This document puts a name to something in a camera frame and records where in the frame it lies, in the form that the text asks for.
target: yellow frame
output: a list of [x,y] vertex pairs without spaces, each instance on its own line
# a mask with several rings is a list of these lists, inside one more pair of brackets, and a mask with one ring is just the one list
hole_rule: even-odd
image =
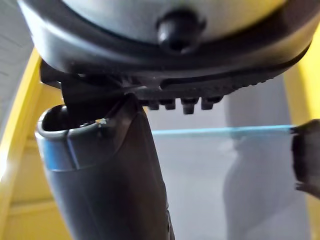
[[28,115],[36,107],[32,102],[34,98],[38,99],[41,91],[41,85],[34,81],[39,79],[40,62],[41,59],[34,50],[22,77],[0,144],[0,161],[6,161],[6,171],[0,184],[0,239],[4,233],[24,149],[19,146],[25,145],[29,131],[26,126],[30,126],[31,123],[31,117]]
[[[309,51],[302,60],[284,74],[291,120],[301,125],[320,119],[320,26]],[[311,239],[320,240],[320,201],[307,195]]]

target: glass panel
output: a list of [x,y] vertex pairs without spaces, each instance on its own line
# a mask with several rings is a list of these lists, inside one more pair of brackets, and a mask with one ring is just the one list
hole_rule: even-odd
[[290,127],[153,131],[175,238],[310,239]]

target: black rubber knob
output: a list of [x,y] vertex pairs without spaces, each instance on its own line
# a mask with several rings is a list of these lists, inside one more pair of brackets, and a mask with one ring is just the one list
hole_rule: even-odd
[[192,11],[183,9],[165,15],[157,27],[160,46],[171,54],[183,55],[198,47],[205,23]]

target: black cylindrical handle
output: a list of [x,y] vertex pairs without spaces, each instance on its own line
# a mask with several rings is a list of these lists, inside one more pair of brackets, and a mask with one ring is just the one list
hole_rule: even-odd
[[57,106],[36,138],[45,172],[75,240],[167,240],[166,188],[147,117],[129,97],[109,120],[75,124]]

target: gray wall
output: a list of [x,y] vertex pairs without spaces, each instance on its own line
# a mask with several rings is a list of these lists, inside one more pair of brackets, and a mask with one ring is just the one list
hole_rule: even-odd
[[[148,112],[153,130],[287,125],[282,79],[241,89],[214,110]],[[286,133],[156,136],[177,240],[310,239]]]

